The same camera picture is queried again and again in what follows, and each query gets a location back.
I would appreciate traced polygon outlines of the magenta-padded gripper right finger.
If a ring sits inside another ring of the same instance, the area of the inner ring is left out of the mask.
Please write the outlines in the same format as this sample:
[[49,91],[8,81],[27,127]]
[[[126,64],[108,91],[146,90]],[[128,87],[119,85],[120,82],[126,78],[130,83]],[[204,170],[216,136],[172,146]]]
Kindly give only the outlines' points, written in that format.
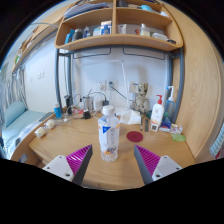
[[169,156],[158,156],[138,145],[134,146],[134,156],[145,185],[182,169]]

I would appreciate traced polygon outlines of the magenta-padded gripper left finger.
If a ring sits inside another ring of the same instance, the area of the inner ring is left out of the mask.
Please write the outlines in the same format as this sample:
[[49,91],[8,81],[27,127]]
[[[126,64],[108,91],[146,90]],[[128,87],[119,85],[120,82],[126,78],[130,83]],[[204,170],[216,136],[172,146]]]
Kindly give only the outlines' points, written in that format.
[[87,145],[68,156],[58,155],[44,167],[44,170],[81,185],[92,155],[92,146]]

